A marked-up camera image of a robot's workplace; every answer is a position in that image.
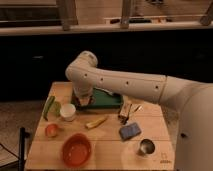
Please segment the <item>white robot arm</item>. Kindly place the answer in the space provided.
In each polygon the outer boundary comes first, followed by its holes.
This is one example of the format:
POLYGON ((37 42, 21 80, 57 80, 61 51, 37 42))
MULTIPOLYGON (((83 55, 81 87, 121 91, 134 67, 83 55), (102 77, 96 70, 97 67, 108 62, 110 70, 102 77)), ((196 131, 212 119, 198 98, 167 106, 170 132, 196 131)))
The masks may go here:
POLYGON ((99 69, 90 51, 81 52, 66 68, 77 98, 95 87, 159 104, 179 113, 176 171, 213 171, 213 83, 166 75, 99 69))

